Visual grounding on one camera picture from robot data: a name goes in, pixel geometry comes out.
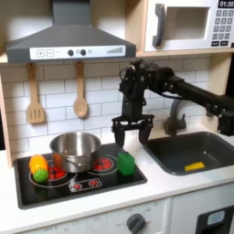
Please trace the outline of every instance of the black stovetop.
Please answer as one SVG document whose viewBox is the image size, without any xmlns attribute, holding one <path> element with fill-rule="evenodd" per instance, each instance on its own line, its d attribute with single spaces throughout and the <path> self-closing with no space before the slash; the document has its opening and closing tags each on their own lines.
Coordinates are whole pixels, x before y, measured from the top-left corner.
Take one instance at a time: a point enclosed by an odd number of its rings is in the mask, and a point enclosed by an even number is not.
<svg viewBox="0 0 234 234">
<path fill-rule="evenodd" d="M 145 183 L 147 180 L 137 166 L 134 174 L 128 176 L 117 170 L 117 154 L 123 152 L 117 144 L 104 144 L 95 168 L 79 174 L 59 171 L 53 166 L 52 154 L 44 154 L 48 160 L 49 178 L 43 183 L 34 181 L 29 170 L 30 157 L 17 159 L 15 173 L 18 206 L 22 209 L 41 207 Z"/>
</svg>

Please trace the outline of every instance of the countertop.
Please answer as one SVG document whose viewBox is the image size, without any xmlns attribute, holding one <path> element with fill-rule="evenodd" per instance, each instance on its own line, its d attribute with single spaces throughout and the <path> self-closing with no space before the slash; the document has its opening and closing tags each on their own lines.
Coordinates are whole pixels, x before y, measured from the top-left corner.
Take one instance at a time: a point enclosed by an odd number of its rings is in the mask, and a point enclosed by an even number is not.
<svg viewBox="0 0 234 234">
<path fill-rule="evenodd" d="M 203 131 L 207 129 L 197 125 L 182 133 Z M 151 138 L 163 136 L 164 132 L 151 134 Z M 221 137 L 234 145 L 233 137 Z M 234 165 L 193 175 L 170 175 L 163 171 L 138 143 L 138 134 L 127 137 L 124 149 L 135 157 L 136 164 L 148 179 L 146 184 L 28 210 L 18 208 L 14 168 L 7 168 L 5 152 L 0 152 L 0 233 L 17 233 L 42 228 L 234 181 Z"/>
</svg>

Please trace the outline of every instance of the stainless steel pot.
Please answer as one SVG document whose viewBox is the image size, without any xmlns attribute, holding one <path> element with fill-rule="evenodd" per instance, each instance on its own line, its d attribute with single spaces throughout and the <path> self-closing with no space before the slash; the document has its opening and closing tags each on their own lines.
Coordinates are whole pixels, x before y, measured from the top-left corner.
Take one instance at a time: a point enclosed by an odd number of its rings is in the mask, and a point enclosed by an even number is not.
<svg viewBox="0 0 234 234">
<path fill-rule="evenodd" d="M 91 170 L 100 147 L 100 139 L 89 133 L 62 134 L 50 143 L 55 166 L 71 173 Z"/>
</svg>

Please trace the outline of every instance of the sink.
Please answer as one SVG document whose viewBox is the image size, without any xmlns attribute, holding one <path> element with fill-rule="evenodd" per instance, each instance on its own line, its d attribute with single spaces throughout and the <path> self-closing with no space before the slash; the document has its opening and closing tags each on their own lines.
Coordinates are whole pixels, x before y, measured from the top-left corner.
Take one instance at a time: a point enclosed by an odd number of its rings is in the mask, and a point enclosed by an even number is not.
<svg viewBox="0 0 234 234">
<path fill-rule="evenodd" d="M 234 165 L 234 147 L 213 133 L 190 133 L 150 140 L 144 149 L 167 172 L 185 176 Z M 204 168 L 185 171 L 202 162 Z"/>
</svg>

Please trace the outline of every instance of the robotic arm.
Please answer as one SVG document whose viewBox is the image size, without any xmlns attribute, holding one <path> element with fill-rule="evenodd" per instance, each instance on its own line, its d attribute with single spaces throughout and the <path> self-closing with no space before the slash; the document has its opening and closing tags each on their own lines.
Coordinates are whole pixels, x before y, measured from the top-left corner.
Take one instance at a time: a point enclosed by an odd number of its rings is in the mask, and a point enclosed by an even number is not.
<svg viewBox="0 0 234 234">
<path fill-rule="evenodd" d="M 189 100 L 207 109 L 218 117 L 218 132 L 227 136 L 234 135 L 234 100 L 228 96 L 218 96 L 186 83 L 177 77 L 170 68 L 160 68 L 153 62 L 138 60 L 131 63 L 120 74 L 120 92 L 123 94 L 122 115 L 112 119 L 115 142 L 123 147 L 125 131 L 139 130 L 139 141 L 146 144 L 154 127 L 151 114 L 142 114 L 146 105 L 144 91 L 151 90 L 163 97 Z M 165 92 L 178 94 L 170 97 Z"/>
</svg>

